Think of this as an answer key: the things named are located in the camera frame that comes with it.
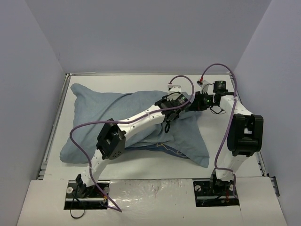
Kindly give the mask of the blue pillowcase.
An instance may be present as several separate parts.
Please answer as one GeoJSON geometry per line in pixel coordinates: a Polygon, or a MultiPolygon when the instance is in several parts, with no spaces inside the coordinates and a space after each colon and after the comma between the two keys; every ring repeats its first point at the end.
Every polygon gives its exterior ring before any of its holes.
{"type": "Polygon", "coordinates": [[[60,152],[65,163],[87,163],[96,151],[97,136],[108,120],[118,121],[125,132],[125,150],[162,151],[209,166],[209,152],[198,127],[199,112],[181,112],[165,122],[168,112],[158,112],[155,103],[166,92],[96,92],[81,84],[71,85],[76,96],[73,125],[76,128],[60,152]]]}

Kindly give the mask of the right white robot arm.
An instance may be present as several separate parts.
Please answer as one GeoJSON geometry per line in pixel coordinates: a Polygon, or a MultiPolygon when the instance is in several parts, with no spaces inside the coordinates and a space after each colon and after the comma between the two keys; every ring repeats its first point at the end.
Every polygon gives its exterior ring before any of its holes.
{"type": "Polygon", "coordinates": [[[200,91],[190,109],[202,113],[199,124],[206,139],[221,138],[208,183],[211,193],[220,194],[226,186],[233,188],[239,167],[261,150],[264,120],[247,110],[236,93],[226,88],[225,81],[209,83],[200,79],[197,84],[200,91]]]}

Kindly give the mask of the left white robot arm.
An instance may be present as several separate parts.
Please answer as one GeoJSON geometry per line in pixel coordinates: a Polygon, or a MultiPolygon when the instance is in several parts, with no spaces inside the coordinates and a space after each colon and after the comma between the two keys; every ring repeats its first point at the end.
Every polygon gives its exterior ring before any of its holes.
{"type": "Polygon", "coordinates": [[[126,141],[137,133],[157,124],[165,123],[164,132],[168,133],[171,122],[178,119],[191,105],[191,98],[181,92],[173,92],[162,97],[148,109],[121,121],[109,119],[97,136],[94,156],[88,159],[88,168],[78,174],[75,181],[81,197],[89,197],[109,160],[120,157],[125,150],[126,141]]]}

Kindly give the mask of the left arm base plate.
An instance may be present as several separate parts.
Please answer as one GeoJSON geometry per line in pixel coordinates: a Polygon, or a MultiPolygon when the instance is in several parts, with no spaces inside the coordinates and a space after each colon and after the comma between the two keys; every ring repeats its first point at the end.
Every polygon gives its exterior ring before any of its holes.
{"type": "Polygon", "coordinates": [[[107,197],[97,187],[89,187],[87,192],[83,194],[75,181],[68,182],[64,210],[106,210],[107,206],[107,197]]]}

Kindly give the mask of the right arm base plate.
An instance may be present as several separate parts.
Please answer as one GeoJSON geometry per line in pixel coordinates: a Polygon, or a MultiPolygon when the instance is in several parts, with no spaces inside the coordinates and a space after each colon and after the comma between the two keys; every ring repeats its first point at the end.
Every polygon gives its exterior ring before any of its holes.
{"type": "Polygon", "coordinates": [[[196,207],[239,206],[239,199],[233,195],[233,184],[214,186],[209,180],[193,180],[196,207]]]}

